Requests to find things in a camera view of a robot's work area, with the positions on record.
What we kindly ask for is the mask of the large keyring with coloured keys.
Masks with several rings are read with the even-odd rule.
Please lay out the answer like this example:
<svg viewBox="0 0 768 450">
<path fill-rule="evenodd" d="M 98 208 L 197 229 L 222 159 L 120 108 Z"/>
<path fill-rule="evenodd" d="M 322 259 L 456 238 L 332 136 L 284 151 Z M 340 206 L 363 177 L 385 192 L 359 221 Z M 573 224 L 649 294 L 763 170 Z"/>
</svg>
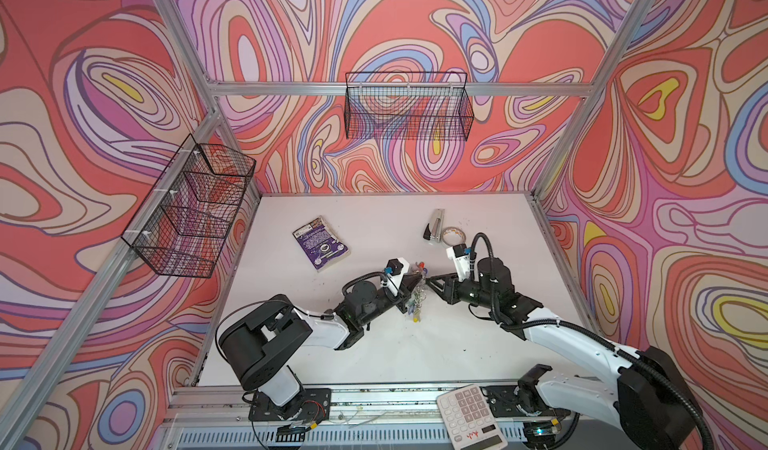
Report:
<svg viewBox="0 0 768 450">
<path fill-rule="evenodd" d="M 428 270 L 424 262 L 417 262 L 410 266 L 407 277 L 412 279 L 414 284 L 411 290 L 411 296 L 406 303 L 407 315 L 414 323 L 421 321 L 421 311 L 423 303 L 427 297 L 428 286 L 426 285 Z"/>
</svg>

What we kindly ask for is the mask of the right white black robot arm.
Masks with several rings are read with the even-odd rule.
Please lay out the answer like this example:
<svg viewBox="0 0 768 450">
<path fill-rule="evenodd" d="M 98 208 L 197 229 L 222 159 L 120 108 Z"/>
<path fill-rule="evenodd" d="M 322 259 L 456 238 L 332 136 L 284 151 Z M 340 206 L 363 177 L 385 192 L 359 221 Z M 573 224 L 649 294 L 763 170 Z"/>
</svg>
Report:
<svg viewBox="0 0 768 450">
<path fill-rule="evenodd" d="M 478 258 L 477 246 L 492 245 L 478 233 L 470 245 L 447 251 L 455 270 L 426 285 L 445 303 L 487 310 L 487 321 L 522 341 L 548 349 L 586 376 L 558 373 L 537 364 L 518 378 L 508 403 L 526 415 L 562 409 L 621 429 L 639 449 L 678 449 L 692 433 L 712 449 L 715 438 L 704 413 L 670 355 L 619 344 L 567 321 L 515 289 L 509 268 L 493 252 Z"/>
</svg>

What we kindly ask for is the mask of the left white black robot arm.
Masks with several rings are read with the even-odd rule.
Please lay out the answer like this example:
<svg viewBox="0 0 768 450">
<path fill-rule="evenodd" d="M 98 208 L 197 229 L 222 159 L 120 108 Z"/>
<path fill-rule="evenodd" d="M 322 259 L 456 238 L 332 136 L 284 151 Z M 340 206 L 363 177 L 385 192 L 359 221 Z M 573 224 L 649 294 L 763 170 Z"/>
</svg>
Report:
<svg viewBox="0 0 768 450">
<path fill-rule="evenodd" d="M 289 360 L 303 347 L 351 348 L 373 320 L 391 309 L 405 314 L 422 279 L 419 273 L 397 270 L 391 262 L 382 271 L 347 282 L 342 301 L 321 314 L 301 309 L 284 294 L 246 305 L 244 316 L 216 331 L 216 351 L 246 394 L 291 410 L 303 403 L 304 387 Z"/>
</svg>

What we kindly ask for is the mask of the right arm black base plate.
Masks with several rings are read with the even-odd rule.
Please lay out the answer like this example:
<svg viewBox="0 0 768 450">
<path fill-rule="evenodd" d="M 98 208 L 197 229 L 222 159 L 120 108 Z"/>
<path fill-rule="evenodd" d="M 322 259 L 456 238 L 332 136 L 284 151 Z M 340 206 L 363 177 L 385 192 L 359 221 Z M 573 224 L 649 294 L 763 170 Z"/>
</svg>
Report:
<svg viewBox="0 0 768 450">
<path fill-rule="evenodd" d="M 490 411 L 496 418 L 564 418 L 572 415 L 570 410 L 546 407 L 539 403 L 526 403 L 518 395 L 515 384 L 481 386 Z"/>
</svg>

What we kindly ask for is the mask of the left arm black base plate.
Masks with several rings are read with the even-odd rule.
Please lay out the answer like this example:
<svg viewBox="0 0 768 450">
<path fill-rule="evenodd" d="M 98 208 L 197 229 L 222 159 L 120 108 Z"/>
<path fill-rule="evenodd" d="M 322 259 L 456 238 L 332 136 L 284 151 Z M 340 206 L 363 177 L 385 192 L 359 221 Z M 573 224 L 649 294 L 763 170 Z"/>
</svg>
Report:
<svg viewBox="0 0 768 450">
<path fill-rule="evenodd" d="M 332 389 L 327 387 L 303 388 L 288 403 L 278 406 L 263 392 L 255 392 L 249 401 L 250 422 L 321 423 L 328 419 L 332 403 Z"/>
</svg>

